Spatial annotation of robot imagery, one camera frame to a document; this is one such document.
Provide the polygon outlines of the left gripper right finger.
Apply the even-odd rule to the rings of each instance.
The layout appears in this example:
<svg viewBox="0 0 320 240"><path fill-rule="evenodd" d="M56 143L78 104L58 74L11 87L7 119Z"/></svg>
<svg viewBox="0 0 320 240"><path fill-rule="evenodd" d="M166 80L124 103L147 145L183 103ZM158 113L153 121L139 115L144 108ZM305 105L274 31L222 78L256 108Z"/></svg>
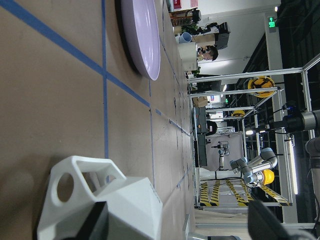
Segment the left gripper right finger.
<svg viewBox="0 0 320 240"><path fill-rule="evenodd" d="M252 240L316 240L309 232L285 229L261 201L248 203L248 232Z"/></svg>

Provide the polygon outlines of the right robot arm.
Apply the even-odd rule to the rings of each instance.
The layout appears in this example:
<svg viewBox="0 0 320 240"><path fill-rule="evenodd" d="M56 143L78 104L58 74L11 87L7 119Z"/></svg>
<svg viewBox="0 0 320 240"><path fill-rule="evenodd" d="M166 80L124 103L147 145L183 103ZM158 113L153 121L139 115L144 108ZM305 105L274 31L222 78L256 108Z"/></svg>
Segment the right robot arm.
<svg viewBox="0 0 320 240"><path fill-rule="evenodd" d="M266 129L284 136L297 218L314 218L311 233L320 238L320 111L288 101L267 117Z"/></svg>

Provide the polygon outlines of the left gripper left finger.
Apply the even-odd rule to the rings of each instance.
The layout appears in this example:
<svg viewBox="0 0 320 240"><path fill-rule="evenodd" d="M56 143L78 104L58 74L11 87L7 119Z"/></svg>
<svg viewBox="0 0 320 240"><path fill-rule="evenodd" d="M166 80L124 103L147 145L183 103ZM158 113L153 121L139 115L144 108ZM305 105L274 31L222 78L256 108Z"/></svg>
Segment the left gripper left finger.
<svg viewBox="0 0 320 240"><path fill-rule="evenodd" d="M73 240L106 240L109 234L109 212L106 201L96 202Z"/></svg>

